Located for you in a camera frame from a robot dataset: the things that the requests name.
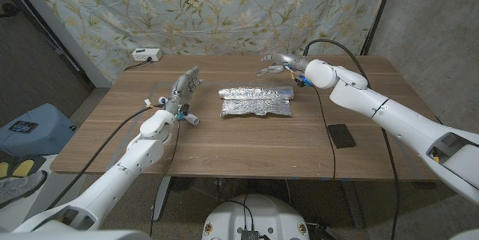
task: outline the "blue container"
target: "blue container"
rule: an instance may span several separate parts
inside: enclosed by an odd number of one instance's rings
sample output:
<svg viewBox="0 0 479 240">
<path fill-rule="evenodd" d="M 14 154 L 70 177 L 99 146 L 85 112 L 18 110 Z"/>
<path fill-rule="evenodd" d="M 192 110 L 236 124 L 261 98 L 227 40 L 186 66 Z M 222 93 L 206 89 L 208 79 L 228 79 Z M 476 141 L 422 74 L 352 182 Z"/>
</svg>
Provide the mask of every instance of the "blue container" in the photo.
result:
<svg viewBox="0 0 479 240">
<path fill-rule="evenodd" d="M 0 150 L 17 158 L 58 154 L 75 131 L 75 124 L 47 103 L 1 127 Z"/>
</svg>

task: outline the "foil-wrapped object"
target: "foil-wrapped object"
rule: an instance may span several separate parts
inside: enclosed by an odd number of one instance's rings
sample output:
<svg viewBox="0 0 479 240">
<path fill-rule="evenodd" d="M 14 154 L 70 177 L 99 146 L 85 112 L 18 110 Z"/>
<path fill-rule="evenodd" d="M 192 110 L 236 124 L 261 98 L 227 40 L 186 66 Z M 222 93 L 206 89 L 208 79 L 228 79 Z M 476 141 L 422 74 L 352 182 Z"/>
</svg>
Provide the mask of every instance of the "foil-wrapped object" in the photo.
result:
<svg viewBox="0 0 479 240">
<path fill-rule="evenodd" d="M 292 99 L 293 87 L 235 87 L 219 91 L 223 99 Z"/>
<path fill-rule="evenodd" d="M 230 114 L 267 113 L 291 115 L 290 101 L 293 98 L 293 87 L 238 87 L 219 91 L 224 99 L 220 116 Z"/>
</svg>

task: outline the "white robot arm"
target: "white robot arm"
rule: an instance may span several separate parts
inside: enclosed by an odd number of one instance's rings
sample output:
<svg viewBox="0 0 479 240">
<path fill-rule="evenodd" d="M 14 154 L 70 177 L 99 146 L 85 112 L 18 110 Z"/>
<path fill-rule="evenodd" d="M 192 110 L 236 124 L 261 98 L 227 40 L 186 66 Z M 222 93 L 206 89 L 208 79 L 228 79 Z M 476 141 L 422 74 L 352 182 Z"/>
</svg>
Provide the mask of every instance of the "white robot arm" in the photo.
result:
<svg viewBox="0 0 479 240">
<path fill-rule="evenodd" d="M 188 102 L 202 82 L 198 73 L 198 67 L 193 67 L 179 77 L 169 99 L 159 106 L 164 110 L 158 110 L 141 125 L 140 133 L 128 144 L 123 157 L 84 193 L 69 203 L 35 215 L 13 232 L 98 229 L 135 178 L 162 158 L 164 147 L 171 140 L 174 124 L 191 115 Z M 197 118 L 193 121 L 191 117 L 185 118 L 194 125 L 198 124 Z"/>
<path fill-rule="evenodd" d="M 479 135 L 429 120 L 371 90 L 363 76 L 343 67 L 279 53 L 267 55 L 262 61 L 275 65 L 258 75 L 291 70 L 300 84 L 333 87 L 331 101 L 371 118 L 413 149 L 446 185 L 479 205 Z"/>
</svg>

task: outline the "floral curtain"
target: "floral curtain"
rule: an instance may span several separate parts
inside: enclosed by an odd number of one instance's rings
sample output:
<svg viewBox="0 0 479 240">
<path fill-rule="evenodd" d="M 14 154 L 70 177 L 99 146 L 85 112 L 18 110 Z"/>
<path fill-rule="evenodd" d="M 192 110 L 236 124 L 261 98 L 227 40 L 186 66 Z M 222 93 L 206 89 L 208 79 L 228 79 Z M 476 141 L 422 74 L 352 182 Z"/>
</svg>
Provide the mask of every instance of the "floral curtain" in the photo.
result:
<svg viewBox="0 0 479 240">
<path fill-rule="evenodd" d="M 112 83 L 138 47 L 165 55 L 299 54 L 326 37 L 358 54 L 381 0 L 45 0 Z M 329 44 L 310 54 L 343 54 Z"/>
</svg>

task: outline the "phone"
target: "phone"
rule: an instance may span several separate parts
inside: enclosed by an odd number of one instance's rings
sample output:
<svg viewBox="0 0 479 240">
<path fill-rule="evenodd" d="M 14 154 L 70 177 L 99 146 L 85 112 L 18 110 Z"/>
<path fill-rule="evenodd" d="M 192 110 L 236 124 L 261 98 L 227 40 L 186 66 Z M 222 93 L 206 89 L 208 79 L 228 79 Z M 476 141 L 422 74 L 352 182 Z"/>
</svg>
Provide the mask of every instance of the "phone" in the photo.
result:
<svg viewBox="0 0 479 240">
<path fill-rule="evenodd" d="M 338 149 L 344 147 L 354 147 L 356 145 L 356 142 L 354 141 L 349 129 L 345 124 L 329 125 L 328 132 L 331 135 L 332 141 L 335 142 L 336 148 Z"/>
<path fill-rule="evenodd" d="M 28 121 L 17 121 L 15 124 L 13 124 L 10 128 L 8 128 L 11 131 L 14 132 L 25 132 L 29 133 L 33 131 L 36 127 L 38 126 L 38 123 L 30 123 Z"/>
</svg>

